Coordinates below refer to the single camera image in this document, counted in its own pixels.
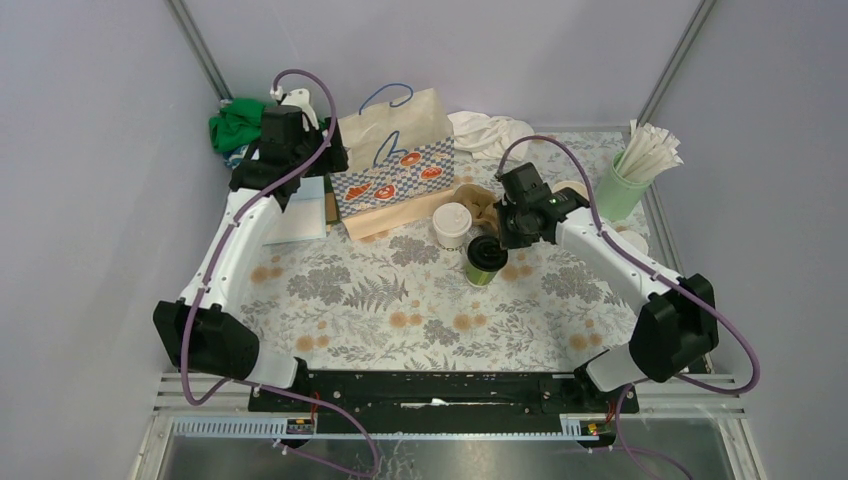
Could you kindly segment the stack of black paper cups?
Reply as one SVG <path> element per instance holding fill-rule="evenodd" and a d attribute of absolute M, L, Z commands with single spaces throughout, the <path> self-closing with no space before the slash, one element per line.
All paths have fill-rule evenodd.
<path fill-rule="evenodd" d="M 588 189 L 586 185 L 579 181 L 560 181 L 554 185 L 552 190 L 554 192 L 558 192 L 563 189 L 571 189 L 577 194 L 579 194 L 584 199 L 589 199 Z"/>

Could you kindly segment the black coffee lid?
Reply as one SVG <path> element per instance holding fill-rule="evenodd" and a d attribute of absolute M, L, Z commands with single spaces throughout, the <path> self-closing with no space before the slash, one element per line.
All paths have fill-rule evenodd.
<path fill-rule="evenodd" d="M 468 245 L 468 256 L 489 261 L 500 260 L 505 265 L 508 263 L 508 251 L 503 249 L 498 238 L 492 235 L 475 237 Z"/>

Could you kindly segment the white coffee lid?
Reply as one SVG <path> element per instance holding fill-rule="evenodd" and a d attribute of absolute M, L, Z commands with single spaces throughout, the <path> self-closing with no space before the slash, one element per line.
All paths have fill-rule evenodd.
<path fill-rule="evenodd" d="M 453 237 L 466 233 L 472 226 L 473 218 L 464 205 L 449 202 L 433 212 L 432 223 L 437 233 Z"/>

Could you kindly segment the green paper coffee cup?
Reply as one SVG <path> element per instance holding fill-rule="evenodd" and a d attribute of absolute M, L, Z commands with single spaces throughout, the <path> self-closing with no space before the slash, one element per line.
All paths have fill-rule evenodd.
<path fill-rule="evenodd" d="M 464 276 L 470 285 L 485 287 L 494 280 L 504 265 L 505 263 L 500 260 L 489 261 L 468 256 L 464 266 Z"/>

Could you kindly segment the blue checkered paper bag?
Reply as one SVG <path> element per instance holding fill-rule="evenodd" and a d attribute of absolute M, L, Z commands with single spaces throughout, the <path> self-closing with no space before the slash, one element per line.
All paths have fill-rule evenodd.
<path fill-rule="evenodd" d="M 428 217 L 452 195 L 454 130 L 435 89 L 386 84 L 339 129 L 348 168 L 330 182 L 352 240 Z"/>

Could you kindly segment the white paper coffee cup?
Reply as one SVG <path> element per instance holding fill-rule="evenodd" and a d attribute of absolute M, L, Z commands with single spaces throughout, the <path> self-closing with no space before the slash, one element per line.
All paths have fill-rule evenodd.
<path fill-rule="evenodd" d="M 453 233 L 451 233 L 451 232 L 445 233 L 443 231 L 437 230 L 436 231 L 437 243 L 440 245 L 441 248 L 443 248 L 445 250 L 456 251 L 456 250 L 461 249 L 465 245 L 465 243 L 468 239 L 468 233 L 469 233 L 468 229 L 466 229 L 464 231 L 453 232 Z"/>

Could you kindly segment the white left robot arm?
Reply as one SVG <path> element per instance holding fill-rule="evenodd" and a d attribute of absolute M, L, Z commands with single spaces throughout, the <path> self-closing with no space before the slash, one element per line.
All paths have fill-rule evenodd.
<path fill-rule="evenodd" d="M 321 185 L 324 175 L 346 167 L 340 132 L 321 126 L 310 108 L 282 104 L 263 110 L 260 136 L 232 172 L 224 215 L 198 272 L 177 300 L 161 301 L 153 312 L 180 373 L 272 386 L 272 398 L 288 411 L 307 404 L 311 387 L 297 375 L 297 359 L 261 341 L 232 309 L 241 303 L 271 232 L 293 226 L 292 198 L 302 178 Z"/>

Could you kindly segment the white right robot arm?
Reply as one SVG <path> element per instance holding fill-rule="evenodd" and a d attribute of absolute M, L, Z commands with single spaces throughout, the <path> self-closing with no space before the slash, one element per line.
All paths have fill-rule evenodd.
<path fill-rule="evenodd" d="M 505 249 L 544 240 L 583 260 L 636 314 L 630 340 L 581 365 L 575 402 L 597 412 L 613 391 L 631 382 L 665 382 L 718 344 L 713 289 L 700 275 L 683 278 L 652 261 L 594 215 L 589 201 L 571 188 L 552 191 L 535 166 L 521 165 L 497 177 L 504 197 L 496 203 Z"/>

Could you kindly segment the green cloth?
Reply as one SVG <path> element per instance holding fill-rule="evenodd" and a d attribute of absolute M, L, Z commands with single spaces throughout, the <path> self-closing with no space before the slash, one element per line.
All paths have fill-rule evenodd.
<path fill-rule="evenodd" d="M 266 105 L 250 98 L 224 102 L 208 120 L 209 138 L 216 153 L 227 153 L 260 138 Z"/>

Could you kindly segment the light blue paper bag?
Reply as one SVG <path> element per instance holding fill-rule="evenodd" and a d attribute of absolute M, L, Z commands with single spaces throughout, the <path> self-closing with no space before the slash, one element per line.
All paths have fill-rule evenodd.
<path fill-rule="evenodd" d="M 324 239 L 326 229 L 323 177 L 306 177 L 291 196 L 285 210 L 276 216 L 264 245 Z"/>

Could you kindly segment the white cloth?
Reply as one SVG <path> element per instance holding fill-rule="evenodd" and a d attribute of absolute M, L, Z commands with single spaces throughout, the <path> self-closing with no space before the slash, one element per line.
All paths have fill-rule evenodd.
<path fill-rule="evenodd" d="M 500 160 L 520 138 L 535 134 L 526 122 L 508 116 L 489 116 L 472 111 L 450 113 L 454 146 L 474 160 Z"/>

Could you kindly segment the green straw holder cup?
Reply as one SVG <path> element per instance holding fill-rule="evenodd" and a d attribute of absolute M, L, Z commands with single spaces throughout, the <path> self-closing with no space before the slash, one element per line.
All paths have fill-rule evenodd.
<path fill-rule="evenodd" d="M 624 178 L 617 169 L 622 157 L 623 151 L 613 158 L 600 181 L 593 187 L 592 204 L 599 215 L 609 221 L 626 219 L 652 185 L 652 181 L 633 182 Z"/>

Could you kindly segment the bundle of white wrapped straws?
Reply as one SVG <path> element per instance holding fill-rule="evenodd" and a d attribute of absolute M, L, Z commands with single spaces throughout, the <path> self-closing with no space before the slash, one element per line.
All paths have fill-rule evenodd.
<path fill-rule="evenodd" d="M 630 140 L 613 161 L 613 170 L 631 183 L 648 183 L 660 173 L 682 166 L 680 140 L 669 130 L 630 121 Z"/>

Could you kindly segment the floral tablecloth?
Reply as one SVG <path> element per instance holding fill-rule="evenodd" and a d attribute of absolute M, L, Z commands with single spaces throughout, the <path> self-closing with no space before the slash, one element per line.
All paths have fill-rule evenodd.
<path fill-rule="evenodd" d="M 624 344 L 636 315 L 583 255 L 513 250 L 486 286 L 429 219 L 361 240 L 261 245 L 225 307 L 261 341 L 313 369 L 569 371 Z"/>

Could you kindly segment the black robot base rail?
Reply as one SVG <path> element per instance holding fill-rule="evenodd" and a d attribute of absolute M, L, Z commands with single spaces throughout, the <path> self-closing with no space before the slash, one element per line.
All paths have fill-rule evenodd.
<path fill-rule="evenodd" d="M 565 416 L 605 421 L 639 410 L 634 392 L 592 393 L 570 373 L 313 370 L 301 363 L 293 390 L 305 400 L 260 391 L 251 413 L 300 414 L 320 434 L 351 434 L 352 415 L 370 434 L 554 434 Z"/>

